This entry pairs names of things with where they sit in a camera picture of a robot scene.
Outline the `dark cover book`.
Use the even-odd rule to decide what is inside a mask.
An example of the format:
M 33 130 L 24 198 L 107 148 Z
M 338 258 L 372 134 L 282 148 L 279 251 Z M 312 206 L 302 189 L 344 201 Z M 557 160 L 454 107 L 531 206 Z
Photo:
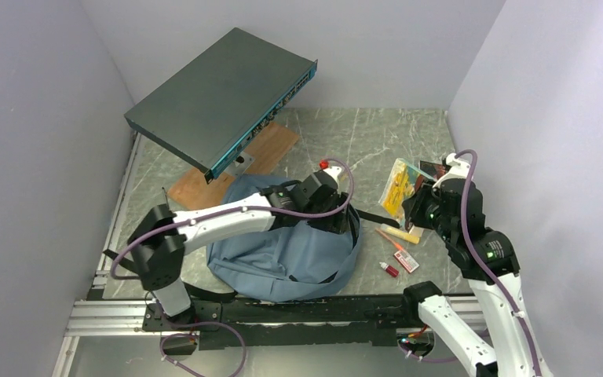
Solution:
M 418 168 L 434 181 L 438 181 L 448 172 L 448 168 L 444 164 L 432 163 L 425 160 L 418 162 Z

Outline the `yellow cover book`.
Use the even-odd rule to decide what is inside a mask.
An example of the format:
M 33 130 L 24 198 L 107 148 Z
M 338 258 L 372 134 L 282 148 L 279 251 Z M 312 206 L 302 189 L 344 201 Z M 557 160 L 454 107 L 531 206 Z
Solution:
M 389 173 L 384 191 L 378 201 L 380 206 L 399 223 L 404 223 L 403 202 L 410 199 L 424 180 L 436 178 L 405 159 L 397 158 Z

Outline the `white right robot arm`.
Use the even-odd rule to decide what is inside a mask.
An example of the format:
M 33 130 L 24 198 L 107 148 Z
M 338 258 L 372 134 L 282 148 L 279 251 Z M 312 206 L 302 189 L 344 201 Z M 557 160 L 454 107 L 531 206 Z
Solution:
M 490 340 L 430 281 L 404 290 L 401 315 L 411 326 L 431 327 L 470 376 L 551 376 L 525 308 L 513 245 L 486 226 L 481 192 L 471 184 L 464 196 L 464 184 L 462 178 L 422 178 L 403 209 L 407 224 L 433 230 L 443 240 L 477 299 Z

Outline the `yellow highlighter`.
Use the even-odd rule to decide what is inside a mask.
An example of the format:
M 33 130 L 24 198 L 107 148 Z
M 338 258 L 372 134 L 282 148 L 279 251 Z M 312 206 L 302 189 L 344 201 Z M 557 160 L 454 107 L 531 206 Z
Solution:
M 394 227 L 392 227 L 390 225 L 386 225 L 386 224 L 381 224 L 380 230 L 387 235 L 395 236 L 396 238 L 398 238 L 400 240 L 405 240 L 406 242 L 413 243 L 413 244 L 417 244 L 421 238 L 421 236 L 419 236 L 419 235 L 410 234 L 407 231 L 404 231 L 404 230 L 401 230 L 398 228 L 394 228 Z

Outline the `red white eraser box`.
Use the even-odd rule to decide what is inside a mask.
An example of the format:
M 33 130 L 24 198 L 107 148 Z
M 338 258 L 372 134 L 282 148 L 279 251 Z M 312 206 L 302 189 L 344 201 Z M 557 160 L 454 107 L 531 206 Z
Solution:
M 399 262 L 401 267 L 407 272 L 412 274 L 416 269 L 419 268 L 419 263 L 405 250 L 396 251 L 393 257 Z

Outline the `wooden board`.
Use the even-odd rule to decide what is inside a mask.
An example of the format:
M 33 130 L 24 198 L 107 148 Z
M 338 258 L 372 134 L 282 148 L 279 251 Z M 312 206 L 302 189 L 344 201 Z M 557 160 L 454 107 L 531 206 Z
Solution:
M 212 182 L 206 182 L 204 175 L 193 168 L 171 186 L 168 196 L 188 210 L 215 207 L 236 178 L 244 174 L 271 174 L 298 139 L 294 131 L 271 123 Z

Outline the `black yellow screwdriver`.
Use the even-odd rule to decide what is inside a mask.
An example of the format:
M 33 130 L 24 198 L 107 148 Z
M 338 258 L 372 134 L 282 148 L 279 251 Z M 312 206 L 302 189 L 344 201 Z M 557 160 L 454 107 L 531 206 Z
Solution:
M 167 189 L 164 186 L 162 186 L 161 189 L 162 189 L 162 192 L 163 192 L 164 203 L 166 204 L 167 207 L 170 207 L 170 200 L 169 200 L 169 196 L 168 196 L 168 191 L 167 191 Z

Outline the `grey network switch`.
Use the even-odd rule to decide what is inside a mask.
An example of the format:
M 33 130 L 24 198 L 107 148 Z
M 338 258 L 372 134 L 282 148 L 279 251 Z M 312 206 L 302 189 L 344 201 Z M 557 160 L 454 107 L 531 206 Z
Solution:
M 313 78 L 317 65 L 234 27 L 124 117 L 212 182 Z

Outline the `aluminium frame rail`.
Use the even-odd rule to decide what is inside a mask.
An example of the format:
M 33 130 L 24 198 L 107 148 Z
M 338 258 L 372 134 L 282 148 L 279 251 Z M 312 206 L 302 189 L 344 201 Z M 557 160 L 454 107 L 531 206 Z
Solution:
M 195 308 L 185 322 L 197 332 L 201 350 L 238 346 L 238 339 L 220 329 L 220 324 L 235 328 L 248 346 L 392 346 L 396 336 L 422 327 L 420 321 L 404 315 L 399 295 L 347 295 L 286 304 L 249 298 L 223 303 L 196 300 Z M 166 322 L 150 298 L 78 301 L 71 311 L 53 375 L 70 374 L 82 337 L 159 338 L 183 329 L 177 320 Z

